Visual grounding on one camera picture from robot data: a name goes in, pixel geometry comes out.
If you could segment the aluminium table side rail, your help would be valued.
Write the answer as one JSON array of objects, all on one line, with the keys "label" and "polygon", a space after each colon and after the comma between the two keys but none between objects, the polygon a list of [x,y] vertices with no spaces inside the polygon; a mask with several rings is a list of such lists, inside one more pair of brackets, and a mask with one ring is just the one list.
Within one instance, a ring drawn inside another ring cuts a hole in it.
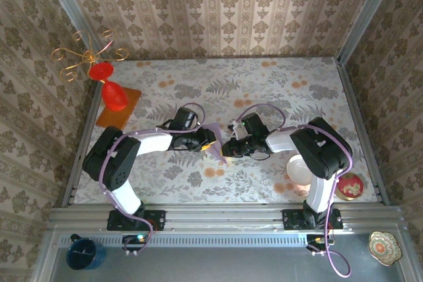
[{"label": "aluminium table side rail", "polygon": [[341,62],[339,62],[337,59],[335,60],[335,62],[336,62],[338,74],[344,89],[344,93],[346,95],[346,99],[350,107],[352,119],[356,127],[358,139],[362,147],[364,159],[366,161],[367,169],[369,171],[369,176],[373,184],[373,189],[375,190],[378,200],[383,205],[391,205],[391,202],[387,195],[387,190],[385,189],[383,178],[381,177],[379,167],[377,165],[377,161],[376,161],[373,149],[371,147],[371,143],[370,143],[367,131],[365,129],[364,121],[362,119],[362,115],[361,115],[359,105],[354,94],[354,89],[352,87],[350,78],[348,76],[348,72],[345,66],[341,64]]},{"label": "aluminium table side rail", "polygon": [[89,104],[89,111],[87,114],[85,125],[83,127],[81,140],[76,152],[75,160],[73,162],[73,166],[69,176],[69,181],[67,183],[67,187],[65,189],[65,193],[61,201],[60,207],[67,207],[71,203],[74,197],[74,193],[77,189],[79,179],[82,173],[83,160],[89,148],[89,142],[91,140],[91,135],[95,126],[98,108],[100,106],[101,88],[101,83],[97,83],[95,85],[93,98],[91,100],[91,103]]}]

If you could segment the red round tin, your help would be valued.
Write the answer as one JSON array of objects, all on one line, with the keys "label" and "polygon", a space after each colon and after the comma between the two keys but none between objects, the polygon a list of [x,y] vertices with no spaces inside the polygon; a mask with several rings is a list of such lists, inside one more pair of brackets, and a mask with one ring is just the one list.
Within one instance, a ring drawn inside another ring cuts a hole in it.
[{"label": "red round tin", "polygon": [[354,173],[346,173],[339,177],[336,185],[336,196],[344,201],[352,201],[359,198],[364,192],[364,183]]}]

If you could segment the dark blue mug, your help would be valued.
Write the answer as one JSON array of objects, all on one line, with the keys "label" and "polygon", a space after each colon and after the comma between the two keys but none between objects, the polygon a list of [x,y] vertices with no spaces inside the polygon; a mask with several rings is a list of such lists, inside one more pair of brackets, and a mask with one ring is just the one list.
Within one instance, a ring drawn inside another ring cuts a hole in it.
[{"label": "dark blue mug", "polygon": [[67,265],[73,270],[96,269],[106,257],[106,248],[90,238],[78,234],[70,236],[71,246],[66,254]]}]

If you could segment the orange wooden board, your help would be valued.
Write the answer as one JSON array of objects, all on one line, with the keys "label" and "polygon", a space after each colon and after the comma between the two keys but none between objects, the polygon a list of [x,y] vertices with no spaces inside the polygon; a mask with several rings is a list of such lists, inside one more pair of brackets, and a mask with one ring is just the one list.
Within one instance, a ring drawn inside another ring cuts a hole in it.
[{"label": "orange wooden board", "polygon": [[114,126],[120,130],[123,130],[125,128],[141,96],[141,91],[126,87],[124,87],[124,91],[129,100],[128,105],[123,110],[120,110],[118,112],[112,111],[109,108],[104,107],[96,120],[96,126],[104,128],[107,128],[108,126]]}]

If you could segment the ornate scalloped small dish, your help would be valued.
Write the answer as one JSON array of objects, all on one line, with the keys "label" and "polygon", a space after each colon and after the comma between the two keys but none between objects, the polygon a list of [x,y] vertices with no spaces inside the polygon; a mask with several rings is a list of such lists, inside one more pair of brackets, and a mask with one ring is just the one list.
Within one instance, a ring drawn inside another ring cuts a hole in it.
[{"label": "ornate scalloped small dish", "polygon": [[371,256],[384,266],[392,266],[403,257],[396,237],[390,232],[373,231],[367,247]]}]

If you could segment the white ceramic bowl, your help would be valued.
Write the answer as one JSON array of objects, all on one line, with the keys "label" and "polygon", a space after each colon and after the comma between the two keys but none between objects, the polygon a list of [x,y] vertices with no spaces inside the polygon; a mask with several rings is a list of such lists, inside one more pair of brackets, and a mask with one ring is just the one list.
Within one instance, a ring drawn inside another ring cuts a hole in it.
[{"label": "white ceramic bowl", "polygon": [[301,155],[294,155],[288,160],[286,172],[290,180],[299,186],[311,184],[313,174]]}]

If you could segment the red plastic goblet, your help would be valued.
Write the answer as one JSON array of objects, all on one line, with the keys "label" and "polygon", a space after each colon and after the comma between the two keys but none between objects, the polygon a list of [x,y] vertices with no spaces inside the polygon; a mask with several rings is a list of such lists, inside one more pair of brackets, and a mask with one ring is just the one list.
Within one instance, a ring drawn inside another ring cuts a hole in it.
[{"label": "red plastic goblet", "polygon": [[114,72],[114,67],[108,62],[94,64],[89,70],[89,77],[100,81],[102,86],[101,96],[105,106],[114,112],[123,110],[129,103],[124,89],[109,78]]}]

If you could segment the floral patterned tablecloth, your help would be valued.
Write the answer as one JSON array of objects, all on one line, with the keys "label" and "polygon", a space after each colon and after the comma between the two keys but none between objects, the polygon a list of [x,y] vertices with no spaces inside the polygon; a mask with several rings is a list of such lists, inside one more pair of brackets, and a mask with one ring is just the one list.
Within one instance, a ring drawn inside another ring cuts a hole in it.
[{"label": "floral patterned tablecloth", "polygon": [[[377,201],[332,57],[125,61],[115,65],[112,80],[141,92],[128,131],[152,129],[182,105],[206,123],[218,123],[223,140],[246,109],[268,129],[324,118],[352,148],[352,172],[364,183],[359,201]],[[205,152],[151,153],[136,159],[129,181],[146,203],[302,202],[309,188],[290,180],[291,157],[257,153],[221,162]]]}]

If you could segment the lilac cloth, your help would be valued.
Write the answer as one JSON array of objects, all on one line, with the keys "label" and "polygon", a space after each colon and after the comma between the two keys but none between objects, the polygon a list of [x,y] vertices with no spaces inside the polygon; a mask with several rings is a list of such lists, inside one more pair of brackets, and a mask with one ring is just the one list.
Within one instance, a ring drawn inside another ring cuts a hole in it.
[{"label": "lilac cloth", "polygon": [[226,158],[221,153],[221,147],[223,145],[222,135],[221,135],[221,128],[218,122],[205,124],[202,126],[204,129],[211,130],[216,138],[216,141],[205,149],[205,152],[216,158],[217,160],[220,160],[223,163],[227,163]]}]

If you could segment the aluminium front frame rail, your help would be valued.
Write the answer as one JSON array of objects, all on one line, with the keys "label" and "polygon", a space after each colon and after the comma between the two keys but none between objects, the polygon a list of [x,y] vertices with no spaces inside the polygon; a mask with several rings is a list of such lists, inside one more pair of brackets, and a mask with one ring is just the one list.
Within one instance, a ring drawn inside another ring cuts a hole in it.
[{"label": "aluminium front frame rail", "polygon": [[[299,209],[299,203],[170,203],[148,204],[147,210],[165,211],[166,234],[170,233],[279,233],[283,232],[282,212]],[[343,233],[406,229],[400,207],[382,203],[335,203],[344,223]],[[103,233],[108,204],[74,204],[54,208],[47,229],[60,232]]]}]

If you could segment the grey metal shelf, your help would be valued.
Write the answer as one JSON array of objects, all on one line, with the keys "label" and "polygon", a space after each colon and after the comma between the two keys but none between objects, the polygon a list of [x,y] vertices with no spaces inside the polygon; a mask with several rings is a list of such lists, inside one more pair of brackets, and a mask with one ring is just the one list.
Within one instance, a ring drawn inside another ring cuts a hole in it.
[{"label": "grey metal shelf", "polygon": [[312,256],[304,247],[189,248],[148,247],[138,256],[121,248],[106,249],[96,269],[73,270],[66,262],[67,248],[50,246],[40,259],[31,282],[423,282],[423,269],[403,255],[392,266],[371,256],[366,234],[339,234],[332,260]]}]

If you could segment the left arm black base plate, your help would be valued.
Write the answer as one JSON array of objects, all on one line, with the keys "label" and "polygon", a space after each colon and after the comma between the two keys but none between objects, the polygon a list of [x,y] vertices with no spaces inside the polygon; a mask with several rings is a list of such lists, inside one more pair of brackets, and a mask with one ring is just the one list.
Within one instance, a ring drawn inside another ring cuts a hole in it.
[{"label": "left arm black base plate", "polygon": [[[148,221],[154,231],[164,231],[166,211],[146,210],[143,218]],[[124,216],[118,210],[109,212],[106,229],[109,231],[148,231],[149,227],[142,221]]]}]

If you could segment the small black controller board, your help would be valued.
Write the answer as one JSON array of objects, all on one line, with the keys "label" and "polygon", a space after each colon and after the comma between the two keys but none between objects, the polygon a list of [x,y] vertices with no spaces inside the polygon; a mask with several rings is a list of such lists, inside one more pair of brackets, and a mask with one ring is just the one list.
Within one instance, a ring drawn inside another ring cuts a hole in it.
[{"label": "small black controller board", "polygon": [[306,249],[310,251],[312,256],[321,255],[325,256],[327,253],[327,248],[325,247],[325,240],[329,246],[334,245],[335,239],[330,235],[321,235],[321,234],[307,234],[307,245]]},{"label": "small black controller board", "polygon": [[122,249],[126,256],[137,256],[149,242],[150,234],[129,234],[122,237]]}]

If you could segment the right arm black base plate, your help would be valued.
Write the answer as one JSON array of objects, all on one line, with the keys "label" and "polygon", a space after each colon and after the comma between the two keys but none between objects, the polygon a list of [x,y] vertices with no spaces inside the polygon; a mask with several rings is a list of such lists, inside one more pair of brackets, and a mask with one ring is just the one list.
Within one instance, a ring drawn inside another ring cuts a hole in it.
[{"label": "right arm black base plate", "polygon": [[[324,229],[327,212],[315,213],[303,209],[284,209],[282,221],[285,230],[320,230]],[[343,229],[344,225],[339,209],[332,209],[328,218],[328,229]]]}]

